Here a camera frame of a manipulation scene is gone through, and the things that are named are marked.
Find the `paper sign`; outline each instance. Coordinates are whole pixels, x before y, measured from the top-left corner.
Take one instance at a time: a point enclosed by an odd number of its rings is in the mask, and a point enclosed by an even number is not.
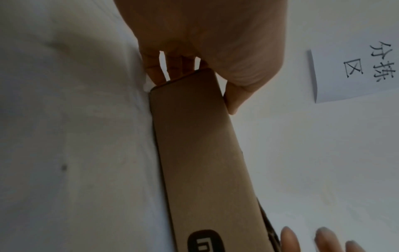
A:
[[[312,49],[316,103],[399,87],[399,30]]]

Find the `xiaomi logo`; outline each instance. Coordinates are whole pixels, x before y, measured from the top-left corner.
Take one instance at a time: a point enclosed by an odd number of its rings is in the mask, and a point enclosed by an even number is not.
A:
[[[187,241],[188,252],[225,252],[220,235],[213,230],[192,233]]]

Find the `hand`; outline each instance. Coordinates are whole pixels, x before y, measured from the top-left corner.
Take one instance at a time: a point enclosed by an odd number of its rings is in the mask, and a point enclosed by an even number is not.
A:
[[[287,0],[115,0],[138,39],[148,76],[166,82],[159,63],[165,52],[171,80],[210,67],[228,82],[227,109],[238,107],[283,64]]]
[[[343,252],[335,233],[328,228],[319,228],[315,243],[320,252]],[[346,252],[365,252],[355,241],[345,244]],[[288,227],[281,231],[281,252],[300,252],[299,242],[295,233]]]

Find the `cardboard box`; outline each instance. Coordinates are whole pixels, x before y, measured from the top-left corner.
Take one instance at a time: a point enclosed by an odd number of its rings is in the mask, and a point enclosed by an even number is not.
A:
[[[154,88],[150,106],[177,251],[279,251],[214,72]]]

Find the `brown cardboard box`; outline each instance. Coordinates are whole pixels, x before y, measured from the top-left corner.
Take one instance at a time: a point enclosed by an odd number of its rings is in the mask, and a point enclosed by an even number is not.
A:
[[[153,89],[150,105],[177,251],[279,251],[214,72]]]

